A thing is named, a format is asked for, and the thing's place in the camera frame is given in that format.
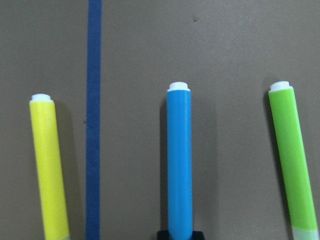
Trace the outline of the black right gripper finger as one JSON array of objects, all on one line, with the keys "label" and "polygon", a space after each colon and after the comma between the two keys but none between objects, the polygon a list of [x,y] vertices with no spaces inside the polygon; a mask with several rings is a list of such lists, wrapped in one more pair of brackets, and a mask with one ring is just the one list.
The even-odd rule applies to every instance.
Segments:
[{"label": "black right gripper finger", "polygon": [[[171,240],[168,230],[159,230],[157,232],[157,240]],[[205,240],[205,235],[202,231],[193,231],[190,240]]]}]

